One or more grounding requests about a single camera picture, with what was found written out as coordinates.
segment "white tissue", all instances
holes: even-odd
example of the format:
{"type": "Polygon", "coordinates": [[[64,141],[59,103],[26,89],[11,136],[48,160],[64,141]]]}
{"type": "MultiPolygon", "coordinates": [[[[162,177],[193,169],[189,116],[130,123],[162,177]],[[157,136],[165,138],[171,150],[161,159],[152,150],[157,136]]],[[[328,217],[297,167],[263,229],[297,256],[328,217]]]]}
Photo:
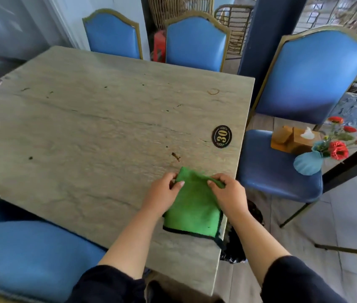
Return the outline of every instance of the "white tissue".
{"type": "Polygon", "coordinates": [[[310,128],[306,128],[306,131],[301,135],[301,137],[305,139],[313,139],[315,138],[315,134],[313,134],[310,128]]]}

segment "gray marble table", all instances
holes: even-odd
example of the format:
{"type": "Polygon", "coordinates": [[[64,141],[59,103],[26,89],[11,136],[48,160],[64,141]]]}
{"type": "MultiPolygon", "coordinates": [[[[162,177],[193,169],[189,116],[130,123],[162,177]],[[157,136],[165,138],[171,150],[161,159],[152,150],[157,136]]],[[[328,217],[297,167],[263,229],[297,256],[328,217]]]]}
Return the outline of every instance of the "gray marble table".
{"type": "MultiPolygon", "coordinates": [[[[108,247],[164,172],[235,176],[253,83],[52,47],[3,77],[0,197],[108,247]],[[223,124],[233,139],[219,149],[211,133],[223,124]]],[[[211,294],[219,248],[161,226],[146,265],[211,294]]]]}

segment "blue pillar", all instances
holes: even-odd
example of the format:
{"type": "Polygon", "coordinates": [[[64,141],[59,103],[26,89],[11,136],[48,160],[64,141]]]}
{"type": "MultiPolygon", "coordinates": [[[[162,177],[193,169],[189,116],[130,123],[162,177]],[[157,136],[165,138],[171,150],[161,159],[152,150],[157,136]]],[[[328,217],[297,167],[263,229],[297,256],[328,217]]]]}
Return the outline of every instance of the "blue pillar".
{"type": "Polygon", "coordinates": [[[283,35],[292,34],[307,0],[257,0],[247,35],[240,76],[256,79],[252,103],[260,90],[283,35]]]}

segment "hand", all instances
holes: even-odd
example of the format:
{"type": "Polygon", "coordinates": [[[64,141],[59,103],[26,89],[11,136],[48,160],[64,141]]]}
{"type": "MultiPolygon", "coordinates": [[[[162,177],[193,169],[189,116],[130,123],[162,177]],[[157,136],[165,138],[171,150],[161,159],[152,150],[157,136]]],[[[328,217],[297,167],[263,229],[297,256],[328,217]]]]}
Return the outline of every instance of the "hand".
{"type": "Polygon", "coordinates": [[[236,215],[249,214],[244,187],[237,180],[223,173],[212,175],[212,177],[226,185],[225,188],[219,188],[213,181],[208,181],[209,187],[218,199],[220,208],[229,221],[233,220],[236,215]]]}
{"type": "Polygon", "coordinates": [[[184,181],[173,184],[177,173],[167,172],[162,178],[155,180],[142,204],[142,211],[154,214],[160,218],[174,203],[184,181]]]}

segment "forearm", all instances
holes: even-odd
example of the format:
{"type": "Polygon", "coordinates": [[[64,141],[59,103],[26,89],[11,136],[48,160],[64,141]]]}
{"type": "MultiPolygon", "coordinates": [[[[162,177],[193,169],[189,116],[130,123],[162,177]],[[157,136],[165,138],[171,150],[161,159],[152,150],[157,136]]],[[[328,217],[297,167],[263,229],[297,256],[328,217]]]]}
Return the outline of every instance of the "forearm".
{"type": "Polygon", "coordinates": [[[157,220],[158,217],[150,211],[139,211],[98,264],[113,266],[140,279],[157,220]]]}
{"type": "Polygon", "coordinates": [[[250,267],[261,286],[272,263],[290,254],[247,209],[228,219],[239,236],[250,267]]]}

